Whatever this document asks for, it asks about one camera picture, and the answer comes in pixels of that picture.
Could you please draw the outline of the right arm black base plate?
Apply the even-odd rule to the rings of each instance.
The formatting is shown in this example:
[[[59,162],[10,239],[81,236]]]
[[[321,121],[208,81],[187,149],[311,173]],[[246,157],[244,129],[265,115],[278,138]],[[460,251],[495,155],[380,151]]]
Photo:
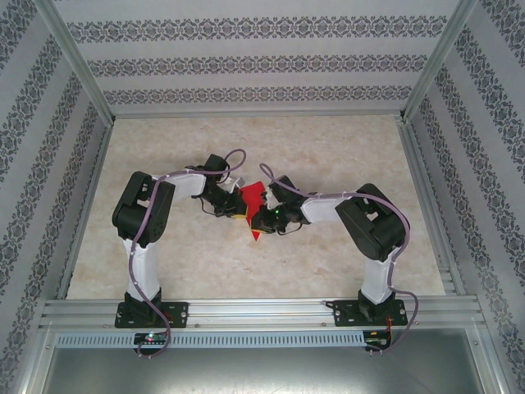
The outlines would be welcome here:
[[[377,305],[366,305],[358,300],[337,300],[331,302],[337,327],[370,327],[386,326],[404,327],[408,324],[404,302],[393,300],[385,308]]]

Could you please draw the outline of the red paper sheet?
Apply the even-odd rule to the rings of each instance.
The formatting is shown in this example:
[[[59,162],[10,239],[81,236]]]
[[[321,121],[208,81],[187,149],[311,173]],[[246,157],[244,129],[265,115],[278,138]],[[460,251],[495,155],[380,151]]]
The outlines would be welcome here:
[[[242,199],[246,203],[247,213],[246,221],[249,225],[249,230],[255,241],[260,237],[260,232],[253,230],[251,227],[252,219],[256,213],[259,212],[262,206],[267,206],[267,200],[263,196],[266,193],[266,187],[261,181],[257,181],[251,185],[243,186],[240,189]]]

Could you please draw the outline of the aluminium frame post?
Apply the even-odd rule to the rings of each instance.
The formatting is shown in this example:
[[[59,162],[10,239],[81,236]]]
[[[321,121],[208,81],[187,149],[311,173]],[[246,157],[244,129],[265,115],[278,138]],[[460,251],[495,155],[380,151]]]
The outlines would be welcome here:
[[[100,89],[87,61],[84,59],[66,22],[62,19],[53,0],[32,0],[63,54],[86,90],[91,102],[106,125],[113,126],[115,115]]]
[[[403,122],[410,121],[418,110],[425,94],[430,89],[432,81],[454,46],[454,41],[458,38],[459,33],[467,23],[467,20],[476,5],[477,0],[459,0],[443,30],[442,35],[427,60],[427,63],[422,70],[422,74],[419,76],[413,87],[404,109],[400,112]]]

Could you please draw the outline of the grey metal sheet panel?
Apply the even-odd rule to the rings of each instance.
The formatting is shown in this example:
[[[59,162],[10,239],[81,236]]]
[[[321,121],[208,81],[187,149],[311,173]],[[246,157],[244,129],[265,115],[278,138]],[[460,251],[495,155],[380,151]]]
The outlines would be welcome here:
[[[340,348],[57,350],[44,394],[484,394],[465,359],[440,362]]]

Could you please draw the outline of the aluminium mounting rail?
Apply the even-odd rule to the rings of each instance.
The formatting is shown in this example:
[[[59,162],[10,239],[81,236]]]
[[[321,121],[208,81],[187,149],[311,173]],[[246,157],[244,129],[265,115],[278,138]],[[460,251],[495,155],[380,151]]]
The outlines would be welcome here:
[[[48,300],[39,329],[98,331],[114,328],[118,300]],[[319,298],[189,300],[186,328],[218,331],[273,331],[333,328],[334,312]],[[474,295],[424,296],[414,329],[485,326]]]

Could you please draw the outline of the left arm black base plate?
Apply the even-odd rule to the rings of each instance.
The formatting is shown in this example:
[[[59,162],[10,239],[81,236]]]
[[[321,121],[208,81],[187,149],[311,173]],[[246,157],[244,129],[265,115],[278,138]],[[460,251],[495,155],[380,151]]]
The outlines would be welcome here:
[[[185,302],[161,302],[156,308],[162,313],[171,328],[185,328],[189,315],[189,304]],[[121,302],[116,310],[116,328],[165,328],[167,325],[148,304],[137,305]]]

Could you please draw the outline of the aluminium side rail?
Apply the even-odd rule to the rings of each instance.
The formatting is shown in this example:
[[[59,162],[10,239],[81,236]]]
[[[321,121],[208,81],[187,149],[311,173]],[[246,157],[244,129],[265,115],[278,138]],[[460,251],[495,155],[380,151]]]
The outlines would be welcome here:
[[[465,296],[467,292],[464,289],[454,253],[446,235],[445,226],[441,220],[441,214],[431,188],[430,178],[427,175],[415,136],[409,125],[402,119],[397,119],[396,125],[413,178],[422,216],[426,224],[427,234],[429,235],[436,263],[440,271],[445,293],[448,296]]]
[[[79,216],[75,225],[71,242],[66,251],[66,259],[62,267],[61,276],[58,279],[57,288],[53,295],[54,300],[64,300],[70,287],[71,278],[75,269],[76,261],[80,252],[85,229],[88,224],[90,211],[98,187],[99,178],[103,169],[103,163],[107,154],[108,145],[112,136],[113,123],[104,130],[103,137],[98,145],[98,151],[89,176],[87,189],[84,193],[83,203],[80,207]]]

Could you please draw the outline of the aluminium back rail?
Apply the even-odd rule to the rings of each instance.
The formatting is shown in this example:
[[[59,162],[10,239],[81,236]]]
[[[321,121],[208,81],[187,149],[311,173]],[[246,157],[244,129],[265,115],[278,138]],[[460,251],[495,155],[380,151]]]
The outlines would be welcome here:
[[[197,111],[197,112],[134,112],[115,114],[115,119],[156,119],[156,118],[214,118],[214,117],[347,117],[347,116],[393,116],[396,121],[403,119],[398,110],[291,110],[291,111]]]

